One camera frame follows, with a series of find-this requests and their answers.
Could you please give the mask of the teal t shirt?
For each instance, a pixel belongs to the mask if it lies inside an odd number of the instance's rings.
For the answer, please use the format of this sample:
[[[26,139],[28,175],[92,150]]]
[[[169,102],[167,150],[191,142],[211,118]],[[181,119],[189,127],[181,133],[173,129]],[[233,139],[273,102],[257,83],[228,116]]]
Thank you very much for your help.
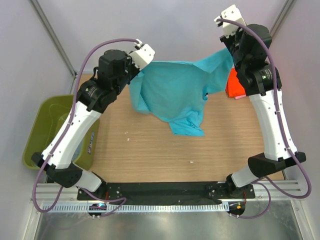
[[[153,61],[128,86],[132,108],[167,122],[174,135],[202,137],[208,96],[225,90],[232,66],[226,48],[198,61]]]

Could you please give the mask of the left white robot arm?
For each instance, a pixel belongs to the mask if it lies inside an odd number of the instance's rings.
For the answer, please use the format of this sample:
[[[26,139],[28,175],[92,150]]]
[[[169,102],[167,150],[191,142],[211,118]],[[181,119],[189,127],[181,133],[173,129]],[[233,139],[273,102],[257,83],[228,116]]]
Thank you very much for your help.
[[[118,49],[105,51],[93,69],[93,76],[80,86],[56,136],[42,152],[33,153],[31,160],[62,187],[83,188],[93,199],[101,200],[106,194],[103,179],[73,163],[72,156],[92,125],[154,56],[155,51],[146,46],[130,53]]]

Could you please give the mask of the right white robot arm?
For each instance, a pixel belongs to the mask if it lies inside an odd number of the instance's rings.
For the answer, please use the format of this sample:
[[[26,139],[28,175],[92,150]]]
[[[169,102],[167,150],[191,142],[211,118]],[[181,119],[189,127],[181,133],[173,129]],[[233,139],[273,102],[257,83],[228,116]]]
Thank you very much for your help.
[[[248,158],[247,165],[226,178],[225,192],[237,198],[250,184],[297,165],[306,154],[297,150],[282,105],[282,83],[269,47],[269,30],[259,24],[242,25],[223,20],[220,41],[230,52],[236,76],[252,103],[264,142],[264,152]]]

